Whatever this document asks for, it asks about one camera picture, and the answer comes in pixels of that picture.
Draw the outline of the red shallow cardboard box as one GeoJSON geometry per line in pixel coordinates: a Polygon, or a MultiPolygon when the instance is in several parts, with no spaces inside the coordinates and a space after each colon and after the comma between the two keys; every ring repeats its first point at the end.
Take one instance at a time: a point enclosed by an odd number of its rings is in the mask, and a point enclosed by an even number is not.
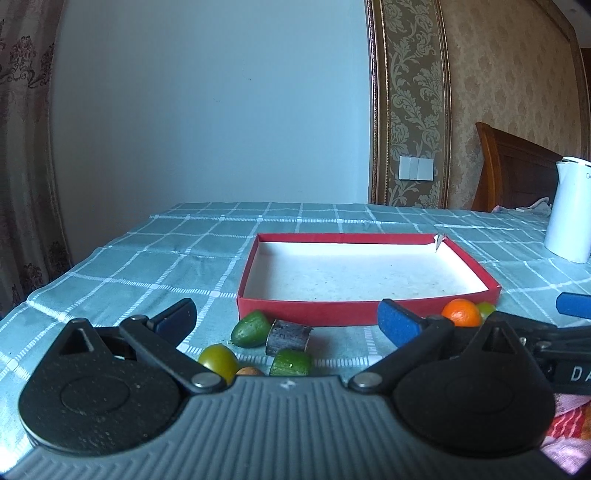
{"type": "Polygon", "coordinates": [[[368,326],[392,299],[420,316],[455,298],[496,303],[502,287],[443,234],[262,233],[238,287],[239,317],[262,311],[311,327],[368,326]]]}

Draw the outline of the green cucumber end piece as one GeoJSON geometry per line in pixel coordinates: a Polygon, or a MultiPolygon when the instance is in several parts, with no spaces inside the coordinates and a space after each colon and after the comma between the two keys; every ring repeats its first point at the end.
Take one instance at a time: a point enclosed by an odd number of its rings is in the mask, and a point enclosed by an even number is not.
{"type": "Polygon", "coordinates": [[[230,341],[242,348],[257,348],[266,344],[271,324],[262,311],[255,310],[240,319],[232,329],[230,341]]]}

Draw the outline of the dark eggplant chunk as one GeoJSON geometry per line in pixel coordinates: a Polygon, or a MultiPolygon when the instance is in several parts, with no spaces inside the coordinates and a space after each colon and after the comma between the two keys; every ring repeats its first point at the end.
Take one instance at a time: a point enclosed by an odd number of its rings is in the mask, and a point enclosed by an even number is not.
{"type": "Polygon", "coordinates": [[[281,350],[304,352],[311,337],[308,325],[276,319],[266,338],[266,355],[276,356],[281,350]]]}

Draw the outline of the white wall switch panel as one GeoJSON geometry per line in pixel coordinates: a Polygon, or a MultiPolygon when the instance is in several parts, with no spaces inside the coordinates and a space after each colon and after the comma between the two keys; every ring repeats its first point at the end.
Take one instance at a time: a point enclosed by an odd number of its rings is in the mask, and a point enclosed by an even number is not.
{"type": "Polygon", "coordinates": [[[432,158],[401,156],[398,178],[400,180],[433,182],[435,162],[432,158]]]}

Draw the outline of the wooden headboard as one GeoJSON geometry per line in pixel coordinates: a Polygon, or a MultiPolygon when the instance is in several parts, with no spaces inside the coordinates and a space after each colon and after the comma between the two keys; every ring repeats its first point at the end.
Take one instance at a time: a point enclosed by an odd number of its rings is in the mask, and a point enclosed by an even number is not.
{"type": "Polygon", "coordinates": [[[477,122],[484,165],[472,209],[490,212],[496,205],[528,206],[549,197],[558,186],[562,156],[531,141],[477,122]]]}

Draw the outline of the gold wallpaper frame moulding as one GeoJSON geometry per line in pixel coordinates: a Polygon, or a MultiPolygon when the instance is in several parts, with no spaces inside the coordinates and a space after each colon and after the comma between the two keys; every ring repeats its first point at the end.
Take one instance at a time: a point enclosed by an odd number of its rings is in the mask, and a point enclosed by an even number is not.
{"type": "Polygon", "coordinates": [[[438,1],[367,1],[370,202],[444,208],[451,175],[450,61],[438,1]],[[432,158],[433,182],[400,180],[401,156],[432,158]]]}

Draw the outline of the green tomato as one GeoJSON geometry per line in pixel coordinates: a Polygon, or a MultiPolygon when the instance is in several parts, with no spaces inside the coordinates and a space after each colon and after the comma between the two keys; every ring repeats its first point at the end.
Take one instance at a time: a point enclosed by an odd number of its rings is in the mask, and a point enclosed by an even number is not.
{"type": "Polygon", "coordinates": [[[496,311],[496,306],[489,302],[480,302],[477,304],[481,318],[485,321],[491,314],[496,311]]]}
{"type": "Polygon", "coordinates": [[[239,369],[235,353],[223,344],[213,344],[206,347],[198,356],[197,362],[224,378],[228,385],[235,380],[239,369]]]}

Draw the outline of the pink towel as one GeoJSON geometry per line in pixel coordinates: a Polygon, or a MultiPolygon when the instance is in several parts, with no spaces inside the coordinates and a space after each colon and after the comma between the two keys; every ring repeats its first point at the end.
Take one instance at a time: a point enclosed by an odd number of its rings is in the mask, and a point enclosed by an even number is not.
{"type": "Polygon", "coordinates": [[[568,474],[590,460],[590,397],[556,394],[556,412],[541,450],[568,474]]]}

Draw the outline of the white electric kettle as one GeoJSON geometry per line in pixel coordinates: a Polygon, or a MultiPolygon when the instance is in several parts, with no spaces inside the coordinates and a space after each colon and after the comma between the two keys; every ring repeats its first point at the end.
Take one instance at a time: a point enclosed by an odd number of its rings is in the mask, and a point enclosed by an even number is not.
{"type": "Polygon", "coordinates": [[[563,157],[544,246],[570,262],[586,263],[591,249],[590,162],[563,157]]]}

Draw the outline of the teal checked tablecloth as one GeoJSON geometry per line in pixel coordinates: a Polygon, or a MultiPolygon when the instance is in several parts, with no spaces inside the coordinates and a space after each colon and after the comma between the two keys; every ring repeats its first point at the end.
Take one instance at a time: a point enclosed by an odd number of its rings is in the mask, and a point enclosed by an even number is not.
{"type": "Polygon", "coordinates": [[[501,310],[573,326],[575,318],[557,312],[556,298],[563,292],[588,294],[590,267],[549,252],[546,228],[546,219],[533,213],[363,204],[187,203],[153,214],[34,290],[2,319],[1,467],[11,469],[31,448],[18,398],[69,320],[112,326],[189,298],[197,304],[197,328],[181,350],[197,357],[208,345],[228,343],[238,320],[239,280],[256,235],[442,233],[501,284],[501,310]]]}

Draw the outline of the orange mandarin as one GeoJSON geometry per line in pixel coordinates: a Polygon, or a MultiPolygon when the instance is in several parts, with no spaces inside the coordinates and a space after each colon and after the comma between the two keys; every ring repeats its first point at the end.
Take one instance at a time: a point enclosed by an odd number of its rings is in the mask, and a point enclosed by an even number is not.
{"type": "Polygon", "coordinates": [[[479,308],[467,299],[451,300],[443,308],[441,315],[451,320],[457,327],[479,327],[482,324],[479,308]]]}

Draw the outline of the small brown longan fruit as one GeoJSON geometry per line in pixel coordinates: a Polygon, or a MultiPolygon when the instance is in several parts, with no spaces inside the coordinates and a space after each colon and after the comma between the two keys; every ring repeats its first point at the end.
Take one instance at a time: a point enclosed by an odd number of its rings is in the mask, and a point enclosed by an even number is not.
{"type": "Polygon", "coordinates": [[[260,371],[259,368],[252,367],[252,366],[245,366],[236,372],[237,376],[263,376],[263,371],[260,371]]]}

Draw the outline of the patterned brown curtain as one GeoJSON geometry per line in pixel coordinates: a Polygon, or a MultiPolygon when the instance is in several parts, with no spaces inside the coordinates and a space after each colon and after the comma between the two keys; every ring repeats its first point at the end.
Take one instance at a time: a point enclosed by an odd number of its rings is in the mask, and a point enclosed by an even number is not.
{"type": "Polygon", "coordinates": [[[1,4],[1,313],[71,266],[50,144],[61,1],[1,4]]]}

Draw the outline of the pink cloth on bed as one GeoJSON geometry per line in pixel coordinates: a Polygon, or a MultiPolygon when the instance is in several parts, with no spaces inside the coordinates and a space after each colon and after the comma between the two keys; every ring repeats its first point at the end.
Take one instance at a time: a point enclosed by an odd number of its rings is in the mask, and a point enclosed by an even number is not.
{"type": "Polygon", "coordinates": [[[519,206],[515,208],[508,208],[501,205],[496,205],[492,209],[492,213],[501,212],[520,212],[520,213],[531,213],[534,215],[549,217],[552,212],[552,205],[550,204],[549,197],[543,197],[536,200],[533,204],[528,206],[519,206]]]}

